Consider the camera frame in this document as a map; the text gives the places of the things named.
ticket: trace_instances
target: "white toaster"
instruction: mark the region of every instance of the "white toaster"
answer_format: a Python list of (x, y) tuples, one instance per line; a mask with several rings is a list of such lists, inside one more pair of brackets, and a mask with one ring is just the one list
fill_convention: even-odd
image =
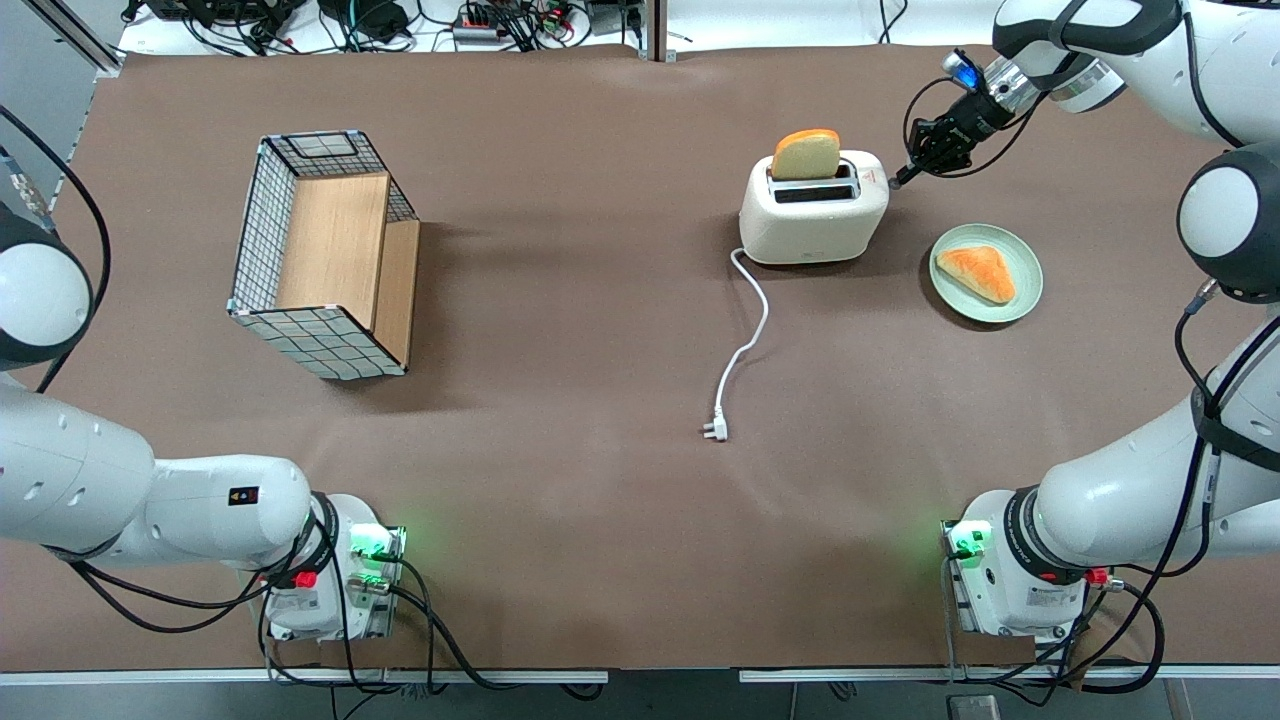
[(776, 181), (773, 156), (751, 168), (737, 218), (756, 263), (791, 265), (858, 258), (888, 205), (888, 176), (870, 152), (841, 150), (836, 177)]

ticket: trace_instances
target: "brown paper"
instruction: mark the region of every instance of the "brown paper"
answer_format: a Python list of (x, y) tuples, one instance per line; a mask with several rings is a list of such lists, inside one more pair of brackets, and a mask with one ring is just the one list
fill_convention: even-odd
[[(1185, 396), (1170, 337), (1201, 275), (1174, 217), (1220, 151), (1133, 94), (1080, 117), (1046, 104), (995, 168), (896, 192), (860, 259), (754, 268), (773, 315), (728, 383), (730, 442), (704, 441), (759, 313), (728, 264), (748, 172), (805, 127), (896, 169), (902, 111), (942, 54), (131, 56), (74, 161), (115, 274), (52, 395), (160, 457), (280, 455), (367, 500), (408, 527), (481, 667), (941, 665), (938, 523)], [(369, 133), (426, 223), (403, 378), (319, 380), (224, 313), (259, 137), (342, 128)], [(69, 192), (58, 205), (92, 274), (92, 225)], [(969, 222), (1043, 264), (1018, 323), (977, 328), (929, 286), (931, 243)], [(1261, 319), (1211, 304), (1192, 355), (1210, 366)], [(248, 611), (157, 637), (36, 547), (0, 560), (0, 670), (261, 666)], [(1280, 662), (1277, 568), (1208, 561), (1162, 584), (1169, 660)], [(216, 565), (128, 577), (236, 589)], [(963, 641), (965, 662), (1032, 655)]]

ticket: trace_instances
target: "wooden board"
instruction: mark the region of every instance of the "wooden board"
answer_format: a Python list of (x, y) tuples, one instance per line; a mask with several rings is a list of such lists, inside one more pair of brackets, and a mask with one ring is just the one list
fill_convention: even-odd
[(276, 307), (340, 305), (374, 327), (389, 173), (300, 178)]
[(417, 220), (389, 223), (383, 237), (374, 337), (401, 365), (408, 366), (413, 329), (413, 287), (417, 282)]

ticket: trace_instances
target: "warning label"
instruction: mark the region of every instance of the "warning label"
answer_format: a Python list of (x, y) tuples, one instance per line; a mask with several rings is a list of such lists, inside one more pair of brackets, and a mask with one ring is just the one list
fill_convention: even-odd
[(1065, 607), (1080, 598), (1075, 588), (1028, 588), (1027, 605), (1032, 607)]
[(320, 593), (316, 591), (280, 592), (271, 596), (275, 610), (315, 610), (320, 607)]

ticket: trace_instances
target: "green light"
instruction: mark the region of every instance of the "green light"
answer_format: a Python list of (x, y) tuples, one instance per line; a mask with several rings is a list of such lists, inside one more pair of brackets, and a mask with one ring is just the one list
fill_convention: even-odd
[(980, 562), (980, 556), (987, 551), (989, 538), (992, 538), (991, 523), (986, 520), (961, 520), (951, 528), (951, 542), (956, 553), (963, 556), (959, 560), (973, 560), (973, 562), (966, 562), (966, 566)]
[(376, 555), (390, 547), (390, 532), (376, 523), (351, 527), (351, 551), (358, 555)]

